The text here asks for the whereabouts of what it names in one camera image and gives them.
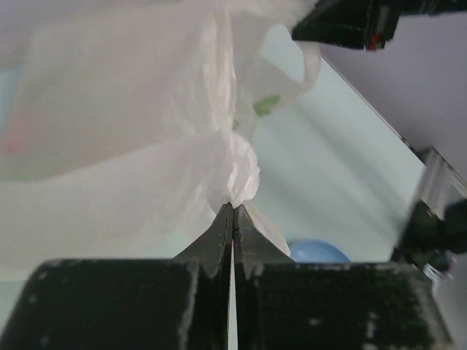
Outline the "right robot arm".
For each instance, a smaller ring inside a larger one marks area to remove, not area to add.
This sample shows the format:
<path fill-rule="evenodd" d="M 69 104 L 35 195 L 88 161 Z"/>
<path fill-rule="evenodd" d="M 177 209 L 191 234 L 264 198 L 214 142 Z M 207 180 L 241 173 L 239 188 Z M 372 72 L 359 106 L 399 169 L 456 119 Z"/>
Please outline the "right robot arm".
<path fill-rule="evenodd" d="M 393 39 L 402 17 L 465 11 L 465 1 L 318 1 L 291 34 L 296 42 L 377 51 Z M 449 186 L 466 194 L 466 183 L 434 148 L 418 157 L 425 170 L 390 259 L 412 264 L 436 279 L 449 272 L 455 255 L 466 253 L 466 199 L 446 202 Z"/>

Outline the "white plastic bag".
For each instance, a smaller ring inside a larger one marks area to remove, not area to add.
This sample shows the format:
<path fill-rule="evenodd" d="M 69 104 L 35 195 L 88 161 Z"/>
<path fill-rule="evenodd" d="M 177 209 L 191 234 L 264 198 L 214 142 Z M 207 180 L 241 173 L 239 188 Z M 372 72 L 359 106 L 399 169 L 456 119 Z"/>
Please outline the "white plastic bag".
<path fill-rule="evenodd" d="M 256 123 L 320 71 L 294 79 L 262 54 L 310 1 L 136 1 L 39 29 L 1 132 L 1 279 L 59 257 L 138 257 L 258 191 Z"/>

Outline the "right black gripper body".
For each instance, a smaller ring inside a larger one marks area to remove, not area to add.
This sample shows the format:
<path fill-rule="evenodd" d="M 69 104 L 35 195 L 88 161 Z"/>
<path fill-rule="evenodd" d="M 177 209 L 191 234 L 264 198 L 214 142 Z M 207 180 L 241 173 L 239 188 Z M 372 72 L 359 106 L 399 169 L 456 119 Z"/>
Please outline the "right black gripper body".
<path fill-rule="evenodd" d="M 318 1 L 293 27 L 291 37 L 295 42 L 377 51 L 393 39 L 402 17 L 465 11 L 466 0 Z"/>

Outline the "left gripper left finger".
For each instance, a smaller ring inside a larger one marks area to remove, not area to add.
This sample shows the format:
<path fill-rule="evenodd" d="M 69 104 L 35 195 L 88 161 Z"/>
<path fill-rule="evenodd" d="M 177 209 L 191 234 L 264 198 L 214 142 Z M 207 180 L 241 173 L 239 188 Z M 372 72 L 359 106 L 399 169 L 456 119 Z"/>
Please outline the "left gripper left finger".
<path fill-rule="evenodd" d="M 226 349 L 234 210 L 171 259 L 62 259 L 26 281 L 3 349 Z"/>

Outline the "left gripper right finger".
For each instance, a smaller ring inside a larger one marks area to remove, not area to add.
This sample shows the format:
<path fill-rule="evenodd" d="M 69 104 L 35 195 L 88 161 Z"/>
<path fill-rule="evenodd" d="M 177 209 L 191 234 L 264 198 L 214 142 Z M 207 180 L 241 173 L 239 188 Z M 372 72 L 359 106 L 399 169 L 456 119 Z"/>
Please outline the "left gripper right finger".
<path fill-rule="evenodd" d="M 240 349 L 451 349 L 429 279 L 411 265 L 297 263 L 233 212 Z"/>

